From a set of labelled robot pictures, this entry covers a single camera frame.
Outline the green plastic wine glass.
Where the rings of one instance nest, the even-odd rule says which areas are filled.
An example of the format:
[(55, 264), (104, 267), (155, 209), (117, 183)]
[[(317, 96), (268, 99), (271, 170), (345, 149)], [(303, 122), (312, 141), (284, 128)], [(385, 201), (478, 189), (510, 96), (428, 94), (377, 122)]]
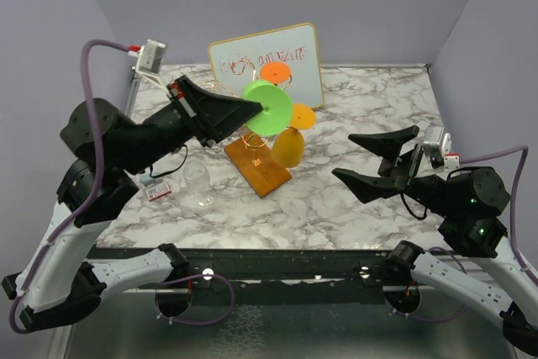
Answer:
[(293, 103), (280, 87), (266, 80), (255, 80), (244, 87), (242, 98), (260, 103), (262, 111), (250, 119), (245, 126), (261, 136), (278, 135), (291, 121)]

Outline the orange plastic wine glass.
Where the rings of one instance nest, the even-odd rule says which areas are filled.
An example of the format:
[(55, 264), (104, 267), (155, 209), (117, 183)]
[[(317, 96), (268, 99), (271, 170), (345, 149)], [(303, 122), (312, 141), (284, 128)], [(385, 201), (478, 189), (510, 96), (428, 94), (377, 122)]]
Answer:
[(287, 89), (292, 82), (292, 74), (287, 64), (281, 61), (272, 61), (261, 67), (260, 79), (266, 80), (275, 86), (284, 84), (283, 89)]

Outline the yellow plastic wine glass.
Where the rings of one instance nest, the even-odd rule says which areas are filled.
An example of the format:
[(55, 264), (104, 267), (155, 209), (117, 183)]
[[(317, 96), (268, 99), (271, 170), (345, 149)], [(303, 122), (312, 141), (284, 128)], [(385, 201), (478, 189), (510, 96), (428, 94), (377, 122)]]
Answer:
[(312, 129), (316, 123), (315, 112), (301, 103), (293, 105), (292, 119), (288, 127), (278, 135), (272, 150), (272, 159), (284, 168), (298, 166), (303, 159), (305, 141), (302, 130)]

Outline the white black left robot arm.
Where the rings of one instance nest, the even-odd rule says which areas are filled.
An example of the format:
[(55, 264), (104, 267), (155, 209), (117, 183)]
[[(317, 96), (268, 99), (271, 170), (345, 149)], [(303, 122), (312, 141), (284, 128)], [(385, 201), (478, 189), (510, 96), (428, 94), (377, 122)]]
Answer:
[(147, 284), (173, 288), (188, 275), (187, 258), (172, 244), (116, 263), (87, 260), (138, 192), (134, 175), (190, 139), (219, 143), (262, 111), (257, 102), (208, 92), (188, 77), (177, 78), (166, 92), (167, 105), (141, 123), (101, 98), (72, 112), (61, 139), (76, 159), (57, 189), (50, 225), (28, 266), (2, 281), (15, 332), (73, 325), (111, 295)]

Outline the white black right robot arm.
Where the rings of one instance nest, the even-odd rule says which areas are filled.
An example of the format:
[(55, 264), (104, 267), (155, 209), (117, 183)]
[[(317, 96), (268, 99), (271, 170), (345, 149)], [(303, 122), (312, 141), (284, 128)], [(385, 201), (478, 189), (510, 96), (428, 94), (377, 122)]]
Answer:
[(500, 327), (512, 346), (536, 356), (537, 276), (516, 247), (513, 232), (499, 219), (505, 209), (514, 208), (516, 191), (506, 190), (499, 174), (482, 166), (482, 158), (473, 158), (466, 166), (452, 151), (451, 136), (442, 126), (431, 125), (425, 137), (403, 153), (403, 145), (418, 134), (416, 125), (387, 133), (351, 134), (350, 141), (381, 157), (377, 175), (343, 168), (332, 173), (361, 203), (399, 196), (439, 215), (444, 242), (497, 284), (490, 286), (459, 272), (406, 240), (388, 255), (386, 273), (392, 282), (410, 280), (442, 291)]

